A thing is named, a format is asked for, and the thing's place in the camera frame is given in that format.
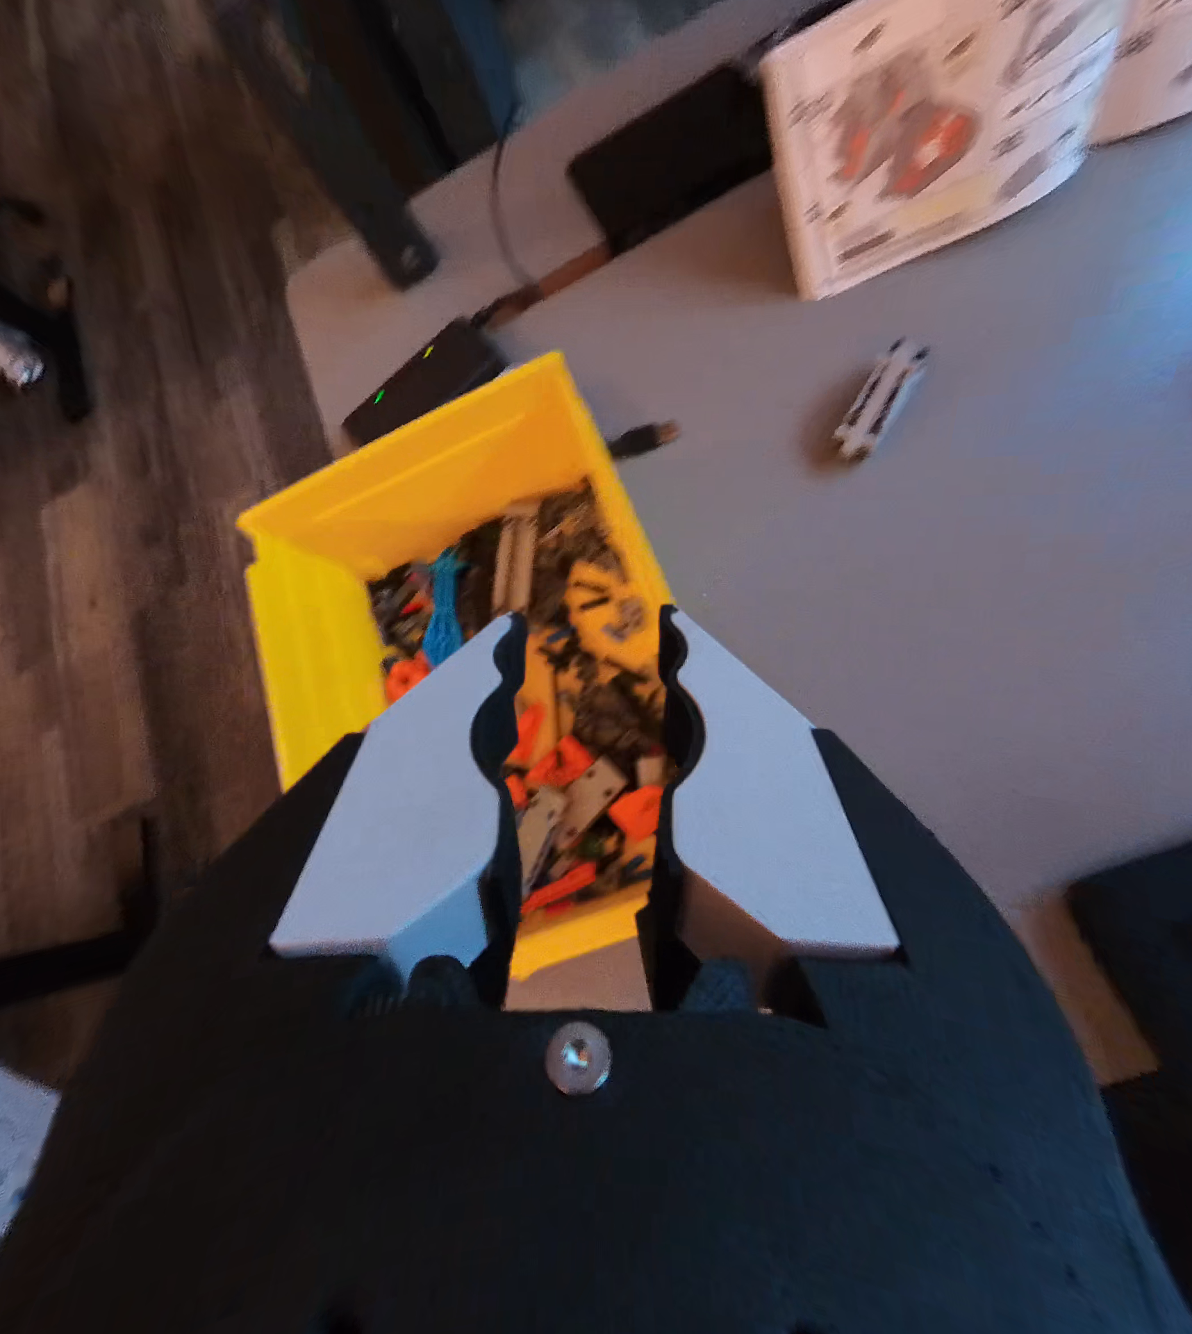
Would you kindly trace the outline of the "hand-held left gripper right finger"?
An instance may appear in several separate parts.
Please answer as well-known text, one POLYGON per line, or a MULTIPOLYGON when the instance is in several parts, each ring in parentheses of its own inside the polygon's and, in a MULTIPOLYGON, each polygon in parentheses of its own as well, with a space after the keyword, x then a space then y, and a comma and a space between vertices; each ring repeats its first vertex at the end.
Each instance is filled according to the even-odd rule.
POLYGON ((773 1007, 802 960, 897 959, 818 726, 688 612, 663 608, 659 639, 672 780, 640 910, 653 1007, 684 1007, 717 964, 773 1007))

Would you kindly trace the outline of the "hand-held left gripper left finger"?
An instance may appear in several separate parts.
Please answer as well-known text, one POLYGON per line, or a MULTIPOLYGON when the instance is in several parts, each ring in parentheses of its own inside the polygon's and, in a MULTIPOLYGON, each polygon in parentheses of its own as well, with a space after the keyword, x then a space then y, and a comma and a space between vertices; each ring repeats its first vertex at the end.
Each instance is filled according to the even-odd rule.
POLYGON ((402 986, 454 959, 489 1007, 504 1005, 521 920, 506 761, 525 647, 523 614, 496 618, 367 728, 274 955, 374 959, 402 986))

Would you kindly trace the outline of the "yellow plastic bin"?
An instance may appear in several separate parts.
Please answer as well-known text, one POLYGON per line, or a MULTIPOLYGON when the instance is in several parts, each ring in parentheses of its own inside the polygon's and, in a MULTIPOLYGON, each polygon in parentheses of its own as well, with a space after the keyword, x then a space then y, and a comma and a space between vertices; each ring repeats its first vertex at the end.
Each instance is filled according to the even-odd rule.
MULTIPOLYGON (((282 912, 367 728, 403 699, 386 701, 369 583, 394 565, 438 558, 520 500, 587 478, 659 618, 670 589, 562 353, 506 372, 241 515, 283 796, 309 796, 320 771, 334 780, 316 833, 303 835, 305 852, 285 875, 282 912)), ((659 620, 653 643, 659 649, 659 620)), ((630 939, 645 887, 539 926, 520 920, 525 972, 630 939)))

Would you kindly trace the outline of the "pile of small toy parts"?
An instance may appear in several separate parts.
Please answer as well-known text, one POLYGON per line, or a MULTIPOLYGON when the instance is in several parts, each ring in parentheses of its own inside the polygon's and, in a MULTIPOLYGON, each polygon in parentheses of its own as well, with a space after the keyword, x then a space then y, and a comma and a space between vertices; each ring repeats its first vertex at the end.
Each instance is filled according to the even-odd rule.
POLYGON ((518 740, 502 765, 523 924, 645 887, 674 767, 659 618, 593 482, 520 500, 438 558, 394 565, 369 602, 388 703, 491 622, 525 618, 518 740))

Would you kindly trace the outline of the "black furniture foot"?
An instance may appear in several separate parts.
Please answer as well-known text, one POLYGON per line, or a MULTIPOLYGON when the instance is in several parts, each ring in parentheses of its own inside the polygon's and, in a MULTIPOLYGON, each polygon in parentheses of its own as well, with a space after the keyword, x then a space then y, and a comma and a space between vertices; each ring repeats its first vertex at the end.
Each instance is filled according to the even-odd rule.
POLYGON ((165 908, 156 821, 142 815, 138 868, 119 887, 121 924, 96 937, 0 955, 0 1009, 119 978, 146 947, 165 908))

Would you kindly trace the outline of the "grey toy brick assembly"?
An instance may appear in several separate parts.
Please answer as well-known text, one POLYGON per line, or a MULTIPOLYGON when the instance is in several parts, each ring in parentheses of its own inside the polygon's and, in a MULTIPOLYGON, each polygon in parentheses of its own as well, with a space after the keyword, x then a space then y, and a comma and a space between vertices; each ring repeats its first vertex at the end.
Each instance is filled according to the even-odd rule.
POLYGON ((899 339, 876 360, 833 434, 837 457, 843 463, 866 461, 881 447, 926 374, 930 358, 928 345, 899 339))

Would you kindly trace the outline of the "black device with green lights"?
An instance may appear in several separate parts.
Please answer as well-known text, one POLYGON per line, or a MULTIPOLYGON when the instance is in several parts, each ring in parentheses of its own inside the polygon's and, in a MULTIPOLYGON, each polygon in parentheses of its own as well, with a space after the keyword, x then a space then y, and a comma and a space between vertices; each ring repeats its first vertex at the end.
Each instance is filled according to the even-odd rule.
POLYGON ((454 320, 345 418, 343 434, 353 447, 365 447, 485 387, 508 368, 491 333, 469 320, 454 320))

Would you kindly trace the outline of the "black flat box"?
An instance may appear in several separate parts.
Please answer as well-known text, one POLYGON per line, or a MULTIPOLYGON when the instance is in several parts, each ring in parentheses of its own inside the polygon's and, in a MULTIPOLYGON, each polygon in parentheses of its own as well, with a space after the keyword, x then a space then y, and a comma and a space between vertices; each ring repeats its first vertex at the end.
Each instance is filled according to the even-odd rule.
POLYGON ((622 256, 771 165, 761 87, 729 64, 583 149, 568 178, 609 254, 622 256))

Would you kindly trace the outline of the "open instruction booklet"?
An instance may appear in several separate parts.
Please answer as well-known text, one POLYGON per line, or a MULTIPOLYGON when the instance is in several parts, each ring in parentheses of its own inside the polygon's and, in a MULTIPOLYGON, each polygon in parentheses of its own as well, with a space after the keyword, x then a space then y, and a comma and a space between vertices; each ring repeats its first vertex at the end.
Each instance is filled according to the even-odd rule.
POLYGON ((759 60, 796 291, 999 225, 1192 114, 1192 2, 845 2, 759 60))

